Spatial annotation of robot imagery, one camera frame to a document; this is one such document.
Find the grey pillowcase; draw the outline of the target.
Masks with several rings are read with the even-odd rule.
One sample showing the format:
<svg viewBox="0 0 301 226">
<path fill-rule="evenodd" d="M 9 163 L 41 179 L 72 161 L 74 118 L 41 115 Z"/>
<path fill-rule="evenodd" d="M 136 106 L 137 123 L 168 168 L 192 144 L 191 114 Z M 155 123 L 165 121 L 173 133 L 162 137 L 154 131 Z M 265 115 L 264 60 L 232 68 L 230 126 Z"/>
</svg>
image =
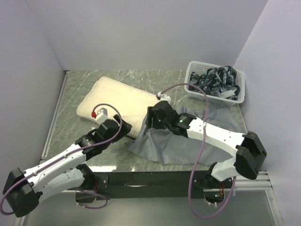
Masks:
<svg viewBox="0 0 301 226">
<path fill-rule="evenodd" d="M 229 108 L 211 104 L 207 121 L 233 132 L 246 133 Z M 139 157 L 162 164 L 194 164 L 202 141 L 177 136 L 167 129 L 147 129 L 142 125 L 136 140 L 126 142 L 126 149 Z"/>
</svg>

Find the cream white pillow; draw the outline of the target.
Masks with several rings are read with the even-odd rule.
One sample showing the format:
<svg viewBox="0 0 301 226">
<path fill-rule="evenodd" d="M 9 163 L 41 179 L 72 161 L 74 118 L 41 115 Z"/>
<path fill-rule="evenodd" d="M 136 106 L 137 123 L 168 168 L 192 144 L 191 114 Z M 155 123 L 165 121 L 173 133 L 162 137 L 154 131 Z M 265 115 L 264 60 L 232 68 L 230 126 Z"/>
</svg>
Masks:
<svg viewBox="0 0 301 226">
<path fill-rule="evenodd" d="M 113 80 L 101 77 L 76 110 L 79 117 L 95 121 L 91 116 L 97 104 L 115 107 L 123 120 L 132 125 L 129 136 L 137 137 L 142 128 L 147 108 L 158 102 L 156 95 Z"/>
</svg>

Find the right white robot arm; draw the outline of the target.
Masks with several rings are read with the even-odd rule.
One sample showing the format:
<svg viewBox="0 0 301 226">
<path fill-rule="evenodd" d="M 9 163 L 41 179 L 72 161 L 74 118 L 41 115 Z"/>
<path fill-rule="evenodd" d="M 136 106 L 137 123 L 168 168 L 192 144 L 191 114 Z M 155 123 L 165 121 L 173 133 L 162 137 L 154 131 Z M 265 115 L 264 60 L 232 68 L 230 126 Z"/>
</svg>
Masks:
<svg viewBox="0 0 301 226">
<path fill-rule="evenodd" d="M 189 113 L 178 114 L 167 101 L 148 107 L 145 124 L 149 129 L 168 129 L 175 135 L 201 140 L 231 155 L 232 158 L 210 166 L 200 179 L 200 185 L 204 189 L 217 188 L 235 176 L 257 179 L 267 157 L 256 133 L 233 132 L 204 122 Z"/>
</svg>

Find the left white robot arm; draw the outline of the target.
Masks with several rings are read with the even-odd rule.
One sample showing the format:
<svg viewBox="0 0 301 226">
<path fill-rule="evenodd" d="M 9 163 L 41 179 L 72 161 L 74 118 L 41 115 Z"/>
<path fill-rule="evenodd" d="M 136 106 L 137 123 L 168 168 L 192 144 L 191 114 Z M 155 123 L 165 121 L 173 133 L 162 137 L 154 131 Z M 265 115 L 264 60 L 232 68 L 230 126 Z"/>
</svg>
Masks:
<svg viewBox="0 0 301 226">
<path fill-rule="evenodd" d="M 20 218 L 61 191 L 91 188 L 94 173 L 85 162 L 122 139 L 131 129 L 132 125 L 117 114 L 113 119 L 105 117 L 98 128 L 81 136 L 55 157 L 25 171 L 19 168 L 10 171 L 0 202 L 7 201 L 12 209 L 10 214 Z"/>
</svg>

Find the black base bar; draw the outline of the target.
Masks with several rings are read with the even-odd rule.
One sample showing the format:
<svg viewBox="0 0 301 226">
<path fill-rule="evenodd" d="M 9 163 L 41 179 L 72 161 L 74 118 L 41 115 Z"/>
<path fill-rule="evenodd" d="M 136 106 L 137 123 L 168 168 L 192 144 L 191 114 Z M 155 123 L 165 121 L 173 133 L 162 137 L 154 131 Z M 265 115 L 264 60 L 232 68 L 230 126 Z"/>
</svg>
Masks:
<svg viewBox="0 0 301 226">
<path fill-rule="evenodd" d="M 110 199 L 187 197 L 190 171 L 95 172 L 83 185 Z"/>
</svg>

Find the white plastic basket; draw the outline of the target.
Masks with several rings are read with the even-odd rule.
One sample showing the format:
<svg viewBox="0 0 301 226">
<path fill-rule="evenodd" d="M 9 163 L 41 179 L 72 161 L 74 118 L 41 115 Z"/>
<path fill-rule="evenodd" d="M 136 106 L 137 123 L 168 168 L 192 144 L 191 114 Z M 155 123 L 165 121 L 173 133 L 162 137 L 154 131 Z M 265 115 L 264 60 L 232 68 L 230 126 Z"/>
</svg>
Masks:
<svg viewBox="0 0 301 226">
<path fill-rule="evenodd" d="M 245 74 L 231 66 L 192 61 L 184 82 L 202 89 L 211 103 L 233 106 L 245 100 Z"/>
</svg>

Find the dark patterned cloth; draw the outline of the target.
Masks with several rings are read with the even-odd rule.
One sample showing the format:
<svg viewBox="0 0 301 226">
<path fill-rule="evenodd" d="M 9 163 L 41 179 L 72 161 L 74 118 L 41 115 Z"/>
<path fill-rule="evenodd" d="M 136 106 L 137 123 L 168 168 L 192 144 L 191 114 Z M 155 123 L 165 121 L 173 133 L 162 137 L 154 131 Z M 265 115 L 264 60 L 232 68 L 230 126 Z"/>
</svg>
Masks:
<svg viewBox="0 0 301 226">
<path fill-rule="evenodd" d="M 237 100 L 240 86 L 236 84 L 237 71 L 231 66 L 207 69 L 202 75 L 192 72 L 189 83 L 202 89 L 206 95 Z"/>
</svg>

